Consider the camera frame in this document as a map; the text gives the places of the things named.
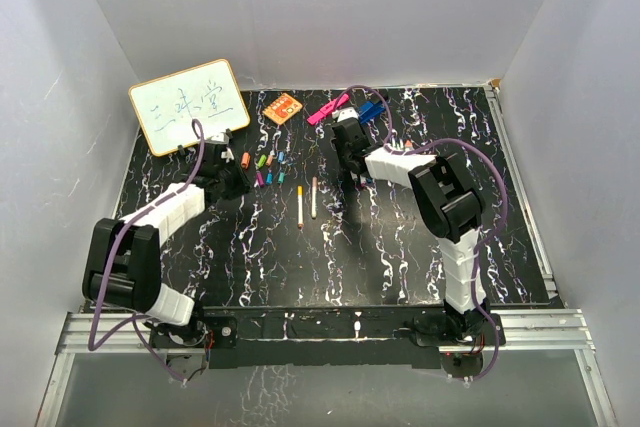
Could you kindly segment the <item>orange highlighter cap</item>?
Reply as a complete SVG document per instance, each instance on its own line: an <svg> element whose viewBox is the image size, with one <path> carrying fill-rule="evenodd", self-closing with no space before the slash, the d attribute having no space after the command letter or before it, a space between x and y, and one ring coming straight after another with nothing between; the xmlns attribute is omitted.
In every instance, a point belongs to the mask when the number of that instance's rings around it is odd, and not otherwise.
<svg viewBox="0 0 640 427"><path fill-rule="evenodd" d="M250 166L251 156L248 152L244 152L241 158L241 167L247 170Z"/></svg>

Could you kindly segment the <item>peach marker pen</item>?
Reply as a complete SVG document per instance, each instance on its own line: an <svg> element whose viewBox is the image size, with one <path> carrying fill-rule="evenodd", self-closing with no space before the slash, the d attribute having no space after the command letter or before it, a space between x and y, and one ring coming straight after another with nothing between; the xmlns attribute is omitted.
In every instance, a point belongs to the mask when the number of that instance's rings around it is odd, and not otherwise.
<svg viewBox="0 0 640 427"><path fill-rule="evenodd" d="M311 184L311 218L316 219L318 215L318 178L314 176Z"/></svg>

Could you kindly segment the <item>yellow orange marker pen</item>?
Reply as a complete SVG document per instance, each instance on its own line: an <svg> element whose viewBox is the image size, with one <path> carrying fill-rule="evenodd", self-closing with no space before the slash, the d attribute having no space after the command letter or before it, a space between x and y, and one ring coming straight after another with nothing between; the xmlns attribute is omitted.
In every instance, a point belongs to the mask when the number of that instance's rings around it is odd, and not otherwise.
<svg viewBox="0 0 640 427"><path fill-rule="evenodd" d="M304 226L304 189L302 185L297 186L297 225L299 229Z"/></svg>

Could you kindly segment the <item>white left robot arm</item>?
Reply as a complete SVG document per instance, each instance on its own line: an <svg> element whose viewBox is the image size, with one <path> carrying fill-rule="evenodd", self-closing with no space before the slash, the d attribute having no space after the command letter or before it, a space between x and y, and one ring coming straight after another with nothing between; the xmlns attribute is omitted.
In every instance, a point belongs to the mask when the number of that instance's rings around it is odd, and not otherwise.
<svg viewBox="0 0 640 427"><path fill-rule="evenodd" d="M82 293L103 302L171 324L182 344L194 346L206 334L207 323L193 313L195 301L162 281L161 253L179 229L219 200L247 194L249 180L231 148L204 144L195 176L172 183L147 206L122 218L103 218L94 227Z"/></svg>

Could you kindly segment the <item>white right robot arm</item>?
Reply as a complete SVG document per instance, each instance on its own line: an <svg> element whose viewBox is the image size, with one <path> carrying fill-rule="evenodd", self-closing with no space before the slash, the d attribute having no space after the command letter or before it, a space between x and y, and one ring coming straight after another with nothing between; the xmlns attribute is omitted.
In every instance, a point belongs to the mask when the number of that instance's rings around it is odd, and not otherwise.
<svg viewBox="0 0 640 427"><path fill-rule="evenodd" d="M447 335L466 344L478 336L486 294L474 271L485 201L464 163L449 157L393 154L374 143L357 117L340 114L331 125L342 168L367 179L412 190L427 230L438 239L445 274Z"/></svg>

